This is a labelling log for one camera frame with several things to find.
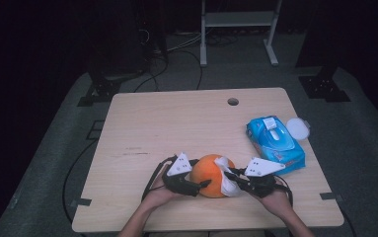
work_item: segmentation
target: orange ball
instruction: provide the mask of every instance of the orange ball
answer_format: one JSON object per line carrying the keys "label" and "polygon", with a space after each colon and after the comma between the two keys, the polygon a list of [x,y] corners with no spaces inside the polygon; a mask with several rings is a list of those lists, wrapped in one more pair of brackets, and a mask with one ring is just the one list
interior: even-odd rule
{"label": "orange ball", "polygon": [[[189,173],[189,179],[192,182],[200,183],[211,180],[211,183],[204,189],[200,189],[200,194],[208,198],[223,198],[224,194],[220,192],[222,186],[222,173],[220,168],[214,163],[214,160],[222,157],[217,154],[205,155],[200,158]],[[235,168],[235,164],[229,160],[229,167]]]}

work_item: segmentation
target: person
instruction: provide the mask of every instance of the person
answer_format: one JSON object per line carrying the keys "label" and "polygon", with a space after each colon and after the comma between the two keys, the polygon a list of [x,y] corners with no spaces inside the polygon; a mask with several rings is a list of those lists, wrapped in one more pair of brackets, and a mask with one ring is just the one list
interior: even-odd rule
{"label": "person", "polygon": [[[181,196],[180,194],[171,192],[164,186],[162,173],[160,173],[153,182],[151,191],[130,216],[118,233],[118,237],[142,236],[143,228],[149,215],[159,206]],[[287,194],[284,191],[275,190],[270,195],[263,198],[254,195],[251,196],[256,198],[271,214],[280,218],[293,236],[314,237],[312,231],[305,225],[290,205]]]}

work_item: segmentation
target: hole in table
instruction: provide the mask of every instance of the hole in table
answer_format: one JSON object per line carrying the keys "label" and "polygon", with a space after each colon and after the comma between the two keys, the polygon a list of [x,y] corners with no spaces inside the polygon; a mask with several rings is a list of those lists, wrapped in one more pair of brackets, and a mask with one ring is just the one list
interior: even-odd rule
{"label": "hole in table", "polygon": [[240,102],[236,98],[229,98],[228,99],[228,104],[230,106],[238,106],[238,104],[240,104]]}

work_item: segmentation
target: blue package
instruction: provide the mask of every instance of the blue package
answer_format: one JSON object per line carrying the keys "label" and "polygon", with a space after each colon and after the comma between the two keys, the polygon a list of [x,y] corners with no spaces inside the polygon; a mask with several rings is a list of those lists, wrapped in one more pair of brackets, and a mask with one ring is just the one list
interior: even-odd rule
{"label": "blue package", "polygon": [[247,124],[247,135],[262,158],[286,166],[276,175],[305,167],[305,152],[278,117],[252,119]]}

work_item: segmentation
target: table top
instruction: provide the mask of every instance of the table top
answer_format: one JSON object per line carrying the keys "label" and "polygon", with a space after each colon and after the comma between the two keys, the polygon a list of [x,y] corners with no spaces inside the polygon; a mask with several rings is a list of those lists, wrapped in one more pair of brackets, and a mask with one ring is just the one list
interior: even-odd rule
{"label": "table top", "polygon": [[[239,102],[236,106],[228,100]],[[77,232],[119,231],[140,204],[153,171],[167,157],[189,159],[220,154],[245,168],[258,152],[246,124],[297,115],[282,88],[117,94],[113,97],[72,227]],[[282,177],[294,196],[294,209],[309,227],[339,226],[343,217],[308,139],[299,141],[306,168]],[[285,225],[242,192],[238,197],[181,197],[149,217],[146,231],[277,228]]]}

